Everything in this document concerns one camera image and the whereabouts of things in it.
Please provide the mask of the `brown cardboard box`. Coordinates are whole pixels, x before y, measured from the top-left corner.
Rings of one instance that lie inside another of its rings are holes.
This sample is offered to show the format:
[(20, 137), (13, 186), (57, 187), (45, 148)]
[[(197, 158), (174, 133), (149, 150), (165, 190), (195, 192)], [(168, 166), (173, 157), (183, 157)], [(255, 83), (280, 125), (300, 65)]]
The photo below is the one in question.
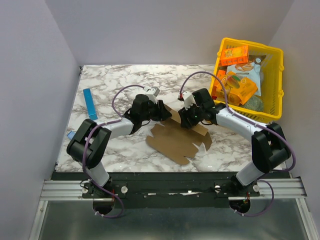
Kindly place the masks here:
[(161, 123), (157, 123), (150, 130), (152, 135), (146, 137), (146, 143), (169, 158), (178, 165), (185, 166), (190, 163), (204, 145), (209, 150), (212, 138), (208, 129), (197, 124), (191, 129), (181, 127), (179, 113), (169, 106), (165, 107), (172, 116)]

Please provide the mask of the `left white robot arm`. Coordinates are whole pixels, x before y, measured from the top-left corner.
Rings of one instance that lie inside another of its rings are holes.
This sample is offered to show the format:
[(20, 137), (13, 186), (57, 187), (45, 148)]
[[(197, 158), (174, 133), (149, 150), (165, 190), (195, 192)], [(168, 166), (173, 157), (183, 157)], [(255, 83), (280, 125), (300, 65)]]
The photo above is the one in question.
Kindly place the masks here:
[(93, 191), (101, 198), (111, 191), (110, 175), (101, 160), (109, 140), (136, 133), (145, 121), (162, 122), (172, 116), (162, 100), (150, 95), (136, 95), (131, 108), (119, 120), (100, 123), (85, 119), (69, 142), (66, 153), (82, 166), (82, 170), (95, 182)]

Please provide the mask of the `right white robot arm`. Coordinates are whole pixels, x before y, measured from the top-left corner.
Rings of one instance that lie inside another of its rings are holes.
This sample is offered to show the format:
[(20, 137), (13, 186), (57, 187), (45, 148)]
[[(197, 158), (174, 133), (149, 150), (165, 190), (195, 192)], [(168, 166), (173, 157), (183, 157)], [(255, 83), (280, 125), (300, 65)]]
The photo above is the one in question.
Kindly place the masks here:
[(228, 128), (251, 142), (251, 162), (230, 183), (230, 191), (241, 196), (248, 185), (268, 174), (293, 154), (285, 143), (280, 125), (262, 124), (237, 114), (224, 103), (215, 104), (205, 88), (180, 94), (184, 107), (178, 111), (181, 127), (191, 129), (202, 121)]

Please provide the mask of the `long blue box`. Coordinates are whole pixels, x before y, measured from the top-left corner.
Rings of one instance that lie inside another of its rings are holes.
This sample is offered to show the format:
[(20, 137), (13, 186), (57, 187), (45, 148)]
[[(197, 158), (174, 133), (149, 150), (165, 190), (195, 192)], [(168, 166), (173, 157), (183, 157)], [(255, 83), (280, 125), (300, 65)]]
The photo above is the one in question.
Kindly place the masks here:
[(91, 90), (89, 88), (83, 89), (83, 96), (87, 108), (88, 116), (91, 120), (95, 121), (98, 119), (96, 108), (94, 105)]

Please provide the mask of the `orange snack box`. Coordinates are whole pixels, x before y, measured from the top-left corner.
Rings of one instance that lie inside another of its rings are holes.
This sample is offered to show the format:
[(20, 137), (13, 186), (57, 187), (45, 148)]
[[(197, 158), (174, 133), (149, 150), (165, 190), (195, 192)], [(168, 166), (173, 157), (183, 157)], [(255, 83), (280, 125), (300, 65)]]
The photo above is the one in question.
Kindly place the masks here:
[(249, 46), (243, 45), (240, 47), (233, 47), (223, 49), (221, 52), (219, 65), (230, 66), (237, 64), (245, 64), (249, 61)]

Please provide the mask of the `small blue box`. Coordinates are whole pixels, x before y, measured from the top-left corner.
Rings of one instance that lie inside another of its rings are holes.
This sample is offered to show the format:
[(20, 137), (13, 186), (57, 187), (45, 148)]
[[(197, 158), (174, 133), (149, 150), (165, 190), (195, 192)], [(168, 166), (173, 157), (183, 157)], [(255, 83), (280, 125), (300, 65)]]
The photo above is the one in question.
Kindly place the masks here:
[(68, 134), (67, 134), (67, 137), (71, 140), (74, 136), (75, 136), (75, 132), (74, 131), (70, 131)]

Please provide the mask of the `small orange packet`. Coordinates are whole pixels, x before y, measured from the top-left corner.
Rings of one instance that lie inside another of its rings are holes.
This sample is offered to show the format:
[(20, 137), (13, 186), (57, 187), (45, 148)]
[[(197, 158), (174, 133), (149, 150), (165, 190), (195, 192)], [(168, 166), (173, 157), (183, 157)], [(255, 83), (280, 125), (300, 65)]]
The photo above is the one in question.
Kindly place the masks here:
[(221, 82), (224, 82), (225, 81), (224, 77), (226, 76), (226, 71), (220, 69), (220, 70), (218, 70), (216, 76), (221, 80)]

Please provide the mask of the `orange mango snack bag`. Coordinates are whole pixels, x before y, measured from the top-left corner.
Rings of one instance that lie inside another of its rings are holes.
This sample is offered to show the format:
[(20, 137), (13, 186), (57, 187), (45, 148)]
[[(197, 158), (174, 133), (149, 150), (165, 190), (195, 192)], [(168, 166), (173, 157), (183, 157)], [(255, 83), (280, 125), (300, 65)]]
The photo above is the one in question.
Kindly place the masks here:
[(258, 90), (256, 84), (249, 78), (239, 78), (238, 75), (230, 71), (221, 82), (225, 88), (227, 101), (231, 105), (244, 105)]

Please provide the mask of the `green textured pouch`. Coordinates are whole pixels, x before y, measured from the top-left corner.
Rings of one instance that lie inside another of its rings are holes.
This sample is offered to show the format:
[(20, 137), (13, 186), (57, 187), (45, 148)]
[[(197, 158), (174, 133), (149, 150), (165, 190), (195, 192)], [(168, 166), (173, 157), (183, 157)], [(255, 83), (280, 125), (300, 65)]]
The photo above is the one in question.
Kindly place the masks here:
[(258, 96), (253, 95), (242, 107), (247, 110), (262, 112), (264, 110), (264, 102)]

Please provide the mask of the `light blue snack bag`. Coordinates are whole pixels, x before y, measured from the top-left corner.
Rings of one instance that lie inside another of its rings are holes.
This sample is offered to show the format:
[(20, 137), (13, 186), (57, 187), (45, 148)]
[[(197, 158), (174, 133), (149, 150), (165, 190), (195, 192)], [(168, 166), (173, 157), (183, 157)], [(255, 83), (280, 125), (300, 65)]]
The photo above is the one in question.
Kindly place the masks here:
[(233, 72), (240, 79), (248, 78), (254, 82), (257, 86), (256, 96), (261, 96), (261, 77), (260, 77), (261, 65), (254, 61), (229, 65), (226, 69), (226, 73)]

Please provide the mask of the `yellow plastic basket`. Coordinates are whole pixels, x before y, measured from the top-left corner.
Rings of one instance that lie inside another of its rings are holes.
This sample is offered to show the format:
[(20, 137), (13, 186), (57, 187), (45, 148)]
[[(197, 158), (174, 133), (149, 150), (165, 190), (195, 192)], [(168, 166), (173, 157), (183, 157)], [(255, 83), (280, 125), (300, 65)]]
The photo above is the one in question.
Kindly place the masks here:
[(250, 55), (266, 56), (261, 65), (261, 72), (263, 73), (261, 99), (264, 103), (264, 108), (263, 111), (253, 111), (232, 104), (229, 106), (236, 112), (258, 122), (269, 123), (271, 121), (278, 121), (282, 117), (284, 96), (282, 78), (285, 68), (284, 52), (282, 49), (258, 42), (225, 37), (221, 40), (213, 73), (216, 75), (221, 68), (219, 61), (224, 49), (245, 45), (248, 46), (248, 53)]

